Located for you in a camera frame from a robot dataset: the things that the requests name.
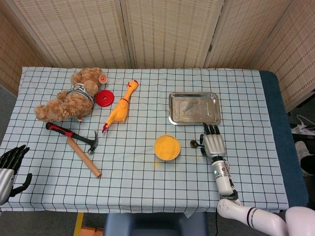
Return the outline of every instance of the wooden handle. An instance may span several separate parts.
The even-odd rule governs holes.
[[[100,178],[102,172],[93,164],[93,162],[84,154],[80,147],[74,142],[71,137],[67,138],[67,143],[72,147],[75,153],[82,159],[82,161],[88,166],[88,168],[93,172],[93,174]]]

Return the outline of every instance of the white cable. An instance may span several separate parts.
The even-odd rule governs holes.
[[[315,125],[314,122],[310,121],[309,119],[305,118],[304,116],[296,115],[296,118],[297,118],[299,121],[301,121],[301,119],[300,119],[299,117],[302,117],[302,118],[304,118],[305,120],[307,120],[309,123]]]

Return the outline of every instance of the blue table edge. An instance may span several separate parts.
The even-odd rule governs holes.
[[[306,206],[309,201],[291,128],[284,108],[277,76],[259,71],[289,207]]]

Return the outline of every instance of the hammer head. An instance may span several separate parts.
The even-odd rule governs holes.
[[[88,150],[88,154],[93,154],[94,153],[94,150],[95,150],[95,148],[97,147],[97,145],[98,145],[98,136],[97,136],[97,132],[96,131],[94,131],[95,132],[95,139],[93,140],[93,141],[91,141],[90,140],[90,149]]]

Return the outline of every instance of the yellow bowl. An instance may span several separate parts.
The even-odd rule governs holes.
[[[163,161],[175,159],[181,151],[179,141],[171,135],[163,135],[154,143],[154,152]]]

